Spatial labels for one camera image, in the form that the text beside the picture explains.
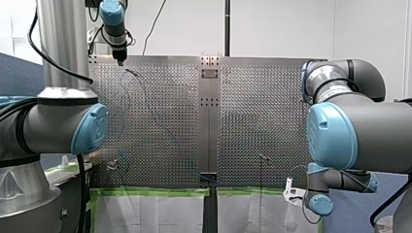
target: metal plate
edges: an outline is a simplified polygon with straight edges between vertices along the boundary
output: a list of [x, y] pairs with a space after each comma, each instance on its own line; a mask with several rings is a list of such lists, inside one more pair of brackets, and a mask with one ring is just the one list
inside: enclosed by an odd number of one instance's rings
[[[221, 57], [213, 79], [202, 78], [200, 59], [129, 56], [125, 67], [110, 56], [90, 60], [110, 111], [94, 186], [198, 187], [200, 167], [217, 170], [219, 185], [281, 187], [291, 168], [310, 161], [300, 94], [308, 59]], [[119, 168], [108, 170], [115, 159]], [[304, 171], [293, 177], [306, 184]]]
[[[308, 107], [300, 92], [300, 69], [307, 60], [221, 59], [220, 183], [284, 187], [290, 170], [310, 161]], [[293, 177], [294, 185], [306, 185], [303, 169]]]
[[[119, 67], [109, 56], [90, 60], [110, 113], [93, 185], [199, 186], [198, 63], [198, 57], [129, 56]], [[115, 159], [119, 168], [108, 170]]]

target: metal bracket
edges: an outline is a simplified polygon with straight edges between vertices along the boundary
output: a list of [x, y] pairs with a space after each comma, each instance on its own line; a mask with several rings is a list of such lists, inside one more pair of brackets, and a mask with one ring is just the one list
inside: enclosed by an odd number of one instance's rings
[[199, 170], [217, 180], [217, 152], [220, 115], [220, 57], [201, 56], [199, 74]]
[[203, 79], [217, 79], [219, 70], [217, 69], [202, 69]]

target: gray robot arm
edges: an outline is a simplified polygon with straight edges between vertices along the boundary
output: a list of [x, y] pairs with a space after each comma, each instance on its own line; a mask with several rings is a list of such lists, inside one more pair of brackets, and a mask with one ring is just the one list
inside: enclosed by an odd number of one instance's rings
[[0, 225], [4, 232], [59, 232], [60, 191], [50, 188], [40, 153], [97, 150], [107, 130], [107, 109], [98, 103], [88, 79], [70, 74], [88, 76], [85, 1], [38, 0], [37, 9], [43, 54], [60, 69], [45, 60], [46, 87], [37, 98], [27, 100], [26, 108], [18, 109], [24, 102], [16, 102], [0, 109]]
[[361, 60], [312, 62], [304, 65], [302, 74], [302, 91], [315, 103], [306, 122], [315, 161], [308, 171], [307, 207], [326, 216], [333, 209], [329, 188], [376, 190], [373, 174], [349, 177], [341, 171], [410, 171], [412, 107], [403, 102], [380, 103], [385, 84], [376, 68]]

